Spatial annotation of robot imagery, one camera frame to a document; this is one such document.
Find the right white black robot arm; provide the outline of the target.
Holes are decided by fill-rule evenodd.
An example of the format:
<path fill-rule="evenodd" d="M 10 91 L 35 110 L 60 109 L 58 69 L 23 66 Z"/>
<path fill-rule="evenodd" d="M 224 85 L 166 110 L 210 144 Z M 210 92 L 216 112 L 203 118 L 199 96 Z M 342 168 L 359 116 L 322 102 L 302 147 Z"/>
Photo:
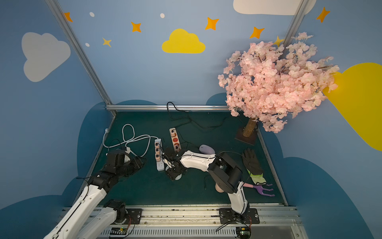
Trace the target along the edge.
<path fill-rule="evenodd" d="M 218 188 L 228 194 L 233 213 L 239 216 L 248 212 L 249 205 L 243 190 L 242 170 L 228 154 L 202 154 L 181 150 L 164 152 L 161 156 L 168 165 L 166 174 L 172 181 L 189 168 L 208 172 Z"/>

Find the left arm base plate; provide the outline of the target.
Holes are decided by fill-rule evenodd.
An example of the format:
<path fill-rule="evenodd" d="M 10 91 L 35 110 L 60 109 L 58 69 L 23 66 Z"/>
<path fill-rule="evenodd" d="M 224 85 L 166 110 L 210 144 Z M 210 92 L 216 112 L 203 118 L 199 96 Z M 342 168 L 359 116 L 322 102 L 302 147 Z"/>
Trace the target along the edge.
<path fill-rule="evenodd" d="M 116 220 L 113 223 L 117 225 L 139 225 L 142 218 L 142 212 L 143 209 L 141 208 L 118 209 L 116 211 Z"/>

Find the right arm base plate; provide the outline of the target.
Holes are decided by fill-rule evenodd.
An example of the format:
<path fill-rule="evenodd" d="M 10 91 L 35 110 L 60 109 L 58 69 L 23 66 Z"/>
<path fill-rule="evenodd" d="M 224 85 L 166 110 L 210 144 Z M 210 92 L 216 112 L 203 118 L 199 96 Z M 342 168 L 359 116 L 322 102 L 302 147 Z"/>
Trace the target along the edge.
<path fill-rule="evenodd" d="M 218 215 L 221 224 L 260 224 L 260 217 L 255 208 L 247 208 L 244 214 L 236 213 L 231 208 L 219 208 Z"/>

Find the pink wireless mouse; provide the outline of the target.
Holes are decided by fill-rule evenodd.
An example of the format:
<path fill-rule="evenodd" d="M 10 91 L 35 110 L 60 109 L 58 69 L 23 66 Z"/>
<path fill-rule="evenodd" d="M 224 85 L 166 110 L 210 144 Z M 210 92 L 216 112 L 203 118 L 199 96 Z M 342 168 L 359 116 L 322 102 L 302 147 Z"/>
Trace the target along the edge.
<path fill-rule="evenodd" d="M 215 185 L 215 189 L 216 189 L 216 191 L 219 192 L 219 193 L 223 193 L 223 192 L 224 192 L 224 190 L 221 189 L 221 188 L 219 187 L 218 184 Z"/>

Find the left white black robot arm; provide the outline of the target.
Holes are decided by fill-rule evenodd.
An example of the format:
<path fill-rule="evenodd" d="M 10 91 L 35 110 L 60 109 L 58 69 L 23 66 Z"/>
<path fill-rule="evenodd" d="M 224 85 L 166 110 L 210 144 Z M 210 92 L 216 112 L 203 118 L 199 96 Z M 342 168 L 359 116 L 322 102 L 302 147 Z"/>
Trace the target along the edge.
<path fill-rule="evenodd" d="M 147 159 L 127 153 L 109 153 L 105 165 L 86 181 L 83 192 L 46 239 L 95 239 L 109 225 L 131 223 L 126 204 L 109 200 L 101 212 L 85 224 L 97 205 L 120 182 L 142 169 Z"/>

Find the white power strip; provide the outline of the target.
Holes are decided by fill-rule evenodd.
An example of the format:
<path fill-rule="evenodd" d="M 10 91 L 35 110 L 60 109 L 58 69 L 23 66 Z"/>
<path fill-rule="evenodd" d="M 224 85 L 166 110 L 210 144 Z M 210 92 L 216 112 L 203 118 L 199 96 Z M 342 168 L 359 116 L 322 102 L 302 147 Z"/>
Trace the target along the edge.
<path fill-rule="evenodd" d="M 162 147 L 162 139 L 158 138 L 154 141 L 155 146 L 155 160 L 156 160 L 156 168 L 157 170 L 164 171 L 165 170 L 165 163 L 162 158 L 163 154 L 163 147 Z"/>

